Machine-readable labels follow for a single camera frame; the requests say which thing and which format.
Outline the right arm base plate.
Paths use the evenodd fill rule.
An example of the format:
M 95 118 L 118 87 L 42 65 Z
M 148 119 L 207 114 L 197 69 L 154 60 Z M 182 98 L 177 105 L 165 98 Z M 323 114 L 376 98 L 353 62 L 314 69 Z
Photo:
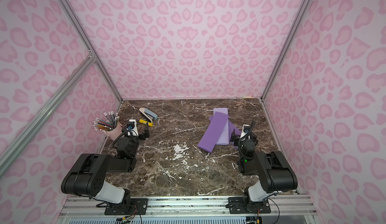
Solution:
M 253 202 L 245 197 L 229 197 L 225 205 L 230 214 L 270 214 L 271 209 L 267 199 Z

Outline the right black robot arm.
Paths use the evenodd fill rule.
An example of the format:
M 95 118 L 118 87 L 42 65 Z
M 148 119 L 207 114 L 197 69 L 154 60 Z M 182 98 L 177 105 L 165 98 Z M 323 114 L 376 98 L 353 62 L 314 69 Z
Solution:
M 258 176 L 258 182 L 244 192 L 248 202 L 262 202 L 272 195 L 297 189 L 298 179 L 281 151 L 255 150 L 258 140 L 250 126 L 239 134 L 233 131 L 230 141 L 238 147 L 239 172 L 244 176 Z

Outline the dark purple paper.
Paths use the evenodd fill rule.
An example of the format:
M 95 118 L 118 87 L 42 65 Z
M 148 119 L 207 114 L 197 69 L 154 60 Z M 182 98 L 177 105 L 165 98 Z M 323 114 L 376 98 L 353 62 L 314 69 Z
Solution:
M 228 137 L 229 140 L 230 140 L 230 134 L 232 134 L 233 130 L 235 130 L 236 135 L 241 134 L 241 132 L 232 123 L 230 123 L 228 116 L 223 113 L 215 113 L 213 115 L 206 133 L 209 134 L 209 136 L 213 140 L 217 141 L 224 129 L 224 125 L 226 122 L 228 122 L 229 124 L 229 137 Z
M 198 143 L 198 148 L 212 153 L 216 145 L 228 145 L 228 118 L 229 116 L 225 113 L 214 113 L 207 130 L 205 131 L 203 137 Z

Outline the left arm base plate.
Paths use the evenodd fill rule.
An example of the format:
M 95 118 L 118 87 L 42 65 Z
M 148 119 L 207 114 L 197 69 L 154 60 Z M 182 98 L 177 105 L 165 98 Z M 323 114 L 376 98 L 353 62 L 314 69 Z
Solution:
M 107 204 L 104 214 L 106 216 L 145 215 L 148 201 L 147 198 L 132 198 L 128 204 Z

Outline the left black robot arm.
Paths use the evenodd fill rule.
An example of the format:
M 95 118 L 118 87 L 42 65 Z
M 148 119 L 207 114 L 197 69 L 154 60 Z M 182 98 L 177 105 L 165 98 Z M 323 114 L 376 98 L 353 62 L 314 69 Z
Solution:
M 149 137 L 149 124 L 146 124 L 142 133 L 138 133 L 134 122 L 128 122 L 126 129 L 112 143 L 117 154 L 81 154 L 62 181 L 61 191 L 111 205 L 129 205 L 129 190 L 108 183 L 106 174 L 132 172 L 137 162 L 140 141 Z

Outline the light lilac paper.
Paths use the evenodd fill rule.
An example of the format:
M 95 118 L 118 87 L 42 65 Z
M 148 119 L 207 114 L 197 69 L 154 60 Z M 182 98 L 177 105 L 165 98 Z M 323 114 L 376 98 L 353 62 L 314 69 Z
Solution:
M 221 107 L 221 108 L 214 108 L 214 113 L 223 113 L 228 115 L 228 109 L 226 107 Z M 229 144 L 229 124 L 228 122 L 225 123 L 224 129 L 216 143 L 216 145 L 228 145 Z

